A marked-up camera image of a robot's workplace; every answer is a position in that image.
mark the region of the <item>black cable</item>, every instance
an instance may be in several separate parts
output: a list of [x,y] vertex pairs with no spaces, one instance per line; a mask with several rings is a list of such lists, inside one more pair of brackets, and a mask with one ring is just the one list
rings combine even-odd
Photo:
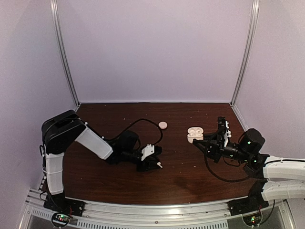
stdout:
[[230,164],[230,163],[226,162],[225,159],[224,159],[224,162],[225,162],[228,166],[232,166],[232,167],[239,167],[239,166],[241,165],[240,161],[238,161],[238,165]]
[[274,162],[281,162],[281,161],[305,162],[304,160],[298,160],[298,159],[283,159],[283,160],[268,161],[268,162],[266,162],[264,165],[268,165],[268,164],[274,163]]
[[207,158],[207,153],[208,153],[208,149],[209,149],[209,146],[210,146],[210,142],[211,142],[211,140],[212,140],[219,132],[221,132],[223,129],[224,129],[224,127],[223,127],[223,128],[220,128],[217,132],[215,132],[215,133],[211,136],[211,138],[207,141],[207,145],[206,145],[205,149],[203,149],[203,147],[202,147],[201,145],[199,145],[198,143],[196,143],[196,142],[195,142],[195,143],[193,142],[193,145],[195,145],[198,149],[200,149],[200,151],[203,152],[205,166],[206,166],[206,168],[209,170],[209,172],[210,172],[214,177],[216,177],[217,179],[222,180],[222,181],[224,181],[224,182],[228,182],[228,183],[237,183],[237,182],[245,181],[245,180],[249,179],[250,176],[246,176],[246,177],[244,177],[244,178],[237,179],[237,180],[228,180],[228,179],[222,178],[222,177],[218,176],[217,174],[215,174],[215,173],[211,170],[211,168],[210,168],[210,166],[209,166],[208,158]]
[[41,192],[41,193],[39,194],[39,198],[40,198],[41,200],[43,200],[43,201],[45,201],[45,199],[41,198],[41,196],[42,196],[43,194],[45,194],[45,193],[46,193],[46,191]]
[[266,223],[267,220],[271,217],[274,208],[275,208],[275,199],[273,200],[273,207],[272,207],[272,209],[271,209],[270,214],[268,215],[268,217],[267,217],[262,223],[259,223],[260,226],[263,225],[264,223]]
[[160,138],[158,141],[156,141],[153,145],[156,145],[158,144],[159,142],[161,142],[162,138],[163,138],[163,131],[162,129],[159,127],[158,124],[154,123],[153,121],[149,120],[149,119],[146,119],[146,118],[140,118],[136,121],[134,121],[133,123],[131,123],[128,127],[126,127],[122,132],[120,132],[116,137],[112,138],[112,139],[105,139],[106,141],[113,141],[115,139],[117,139],[122,133],[124,133],[126,130],[128,130],[129,128],[131,128],[133,125],[135,125],[136,123],[138,123],[139,121],[146,121],[146,122],[149,122],[151,124],[153,124],[154,126],[156,126],[159,131],[160,131]]

